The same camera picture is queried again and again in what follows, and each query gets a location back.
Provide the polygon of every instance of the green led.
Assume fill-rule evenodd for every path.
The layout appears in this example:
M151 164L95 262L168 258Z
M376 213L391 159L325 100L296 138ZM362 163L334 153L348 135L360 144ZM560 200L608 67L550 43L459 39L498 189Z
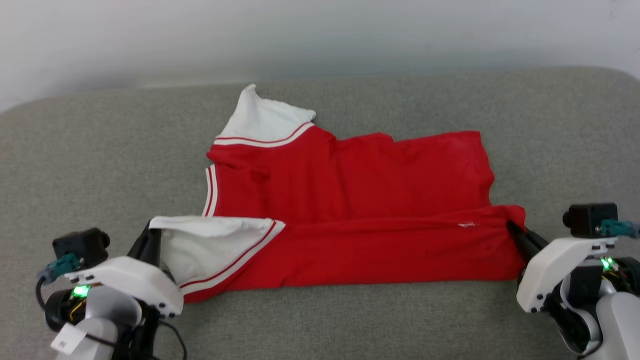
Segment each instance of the green led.
M75 297L86 297L89 294L90 286L78 286L74 288L74 296Z

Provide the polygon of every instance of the white background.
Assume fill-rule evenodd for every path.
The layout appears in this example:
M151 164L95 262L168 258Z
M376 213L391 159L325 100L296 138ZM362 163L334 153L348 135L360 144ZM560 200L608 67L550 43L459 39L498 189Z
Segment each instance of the white background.
M82 90L599 65L640 0L0 0L0 111Z

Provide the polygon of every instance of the black cable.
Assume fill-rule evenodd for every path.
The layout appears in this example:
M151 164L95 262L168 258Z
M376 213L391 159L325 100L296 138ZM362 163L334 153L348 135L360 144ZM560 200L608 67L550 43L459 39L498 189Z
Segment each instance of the black cable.
M175 336L178 338L178 341L180 342L180 346L182 346L182 360L187 360L187 346L184 344L184 341L182 340L182 336L180 336L180 333L178 332L178 329L176 329L170 323L166 323L166 322L164 322L162 320L158 321L158 323L160 325L164 325L164 326L168 327L169 329L171 329L175 333Z
M46 281L46 278L44 276L38 279L38 282L36 283L36 299L38 301L38 305L40 305L40 309L42 309L42 311L44 311L45 316L49 315L49 316L52 316L52 317L57 317L57 316L53 316L53 315L51 315L50 313L47 312L46 304L44 302L44 299L42 298L42 285L44 284L45 281ZM84 336L85 336L85 338L91 339L91 340L96 341L98 343L101 343L103 345L107 345L107 346L112 347L114 349L118 349L118 348L121 347L121 345L118 345L116 343L112 343L112 342L110 342L108 340L105 340L105 339L100 339L97 336L93 336L93 335L88 334L88 333L85 334ZM180 340L180 344L182 344L182 350L185 352L185 359L186 359L186 348L184 347L184 343L182 342L182 339L180 338L180 335L178 335L178 339ZM160 359L158 359L157 357L155 357L153 355L145 354L145 353L137 351L137 350L128 349L128 351L137 353L136 356L142 355L145 359L160 360Z

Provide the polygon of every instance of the gray table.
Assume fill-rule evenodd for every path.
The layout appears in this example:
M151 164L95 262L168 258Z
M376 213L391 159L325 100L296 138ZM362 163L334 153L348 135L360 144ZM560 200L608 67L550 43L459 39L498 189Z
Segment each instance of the gray table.
M49 359L54 334L33 297L51 240L97 226L125 254L155 215L199 215L204 156L242 85L46 99L0 115L3 359ZM571 203L615 201L640 220L640 83L605 69L259 83L317 111L340 138L478 129L494 203L519 204L545 237ZM640 257L640 242L617 254ZM56 288L68 287L58 281ZM192 359L572 359L513 282L325 286L226 293L173 320ZM157 356L180 350L161 331Z

